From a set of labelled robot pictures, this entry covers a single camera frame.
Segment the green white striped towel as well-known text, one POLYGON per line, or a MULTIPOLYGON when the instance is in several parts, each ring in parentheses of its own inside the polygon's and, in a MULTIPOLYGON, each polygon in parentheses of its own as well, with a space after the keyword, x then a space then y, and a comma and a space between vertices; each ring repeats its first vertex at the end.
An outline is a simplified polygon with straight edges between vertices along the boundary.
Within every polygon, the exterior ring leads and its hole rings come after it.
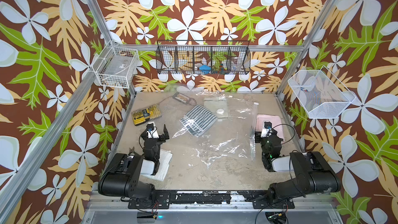
POLYGON ((184 130, 188 131, 192 136, 200 137, 211 128, 217 120, 218 117, 209 109, 202 105, 197 105, 187 112, 180 119, 180 122, 184 130))

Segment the clear plastic vacuum bag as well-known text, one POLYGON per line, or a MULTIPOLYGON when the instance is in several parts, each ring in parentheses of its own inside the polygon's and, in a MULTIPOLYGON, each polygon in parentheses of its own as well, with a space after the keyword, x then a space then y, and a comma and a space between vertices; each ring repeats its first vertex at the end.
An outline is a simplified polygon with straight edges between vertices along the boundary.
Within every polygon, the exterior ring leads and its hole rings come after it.
POLYGON ((171 105, 171 115, 176 120, 172 123, 171 138, 179 143, 197 149, 206 162, 217 157, 231 157, 253 161, 256 158, 255 148, 255 118, 259 103, 248 94, 229 94, 216 92, 186 92, 185 95, 196 100, 197 105, 203 105, 206 97, 223 97, 228 102, 229 115, 227 119, 218 119, 200 137, 192 136, 183 129, 180 119, 194 108, 182 103, 171 105))

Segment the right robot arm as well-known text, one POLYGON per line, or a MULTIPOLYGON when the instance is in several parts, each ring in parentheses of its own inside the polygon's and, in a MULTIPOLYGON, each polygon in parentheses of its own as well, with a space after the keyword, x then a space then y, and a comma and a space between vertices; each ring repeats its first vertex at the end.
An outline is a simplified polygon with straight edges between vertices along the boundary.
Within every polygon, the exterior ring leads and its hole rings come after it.
POLYGON ((287 156, 280 154, 283 139, 273 129, 262 137, 255 133, 255 143, 261 146, 261 159, 269 172, 288 172, 290 179, 281 183, 270 184, 264 197, 269 205, 281 203, 296 197, 312 194, 335 193, 341 190, 342 181, 317 151, 293 151, 287 156))

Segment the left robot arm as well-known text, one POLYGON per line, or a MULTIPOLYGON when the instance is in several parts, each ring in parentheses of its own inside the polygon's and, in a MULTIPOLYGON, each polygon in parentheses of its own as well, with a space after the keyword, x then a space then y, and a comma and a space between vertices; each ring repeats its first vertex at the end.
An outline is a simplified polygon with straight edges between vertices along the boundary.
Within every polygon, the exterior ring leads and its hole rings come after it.
POLYGON ((109 197, 129 198, 131 200, 149 202, 156 200, 156 190, 153 184, 140 181, 145 175, 159 180, 165 178, 172 154, 161 150, 161 145, 170 139, 169 132, 163 127, 163 133, 158 134, 154 122, 146 125, 140 139, 143 154, 135 151, 129 154, 116 153, 101 177, 97 190, 101 195, 109 197))

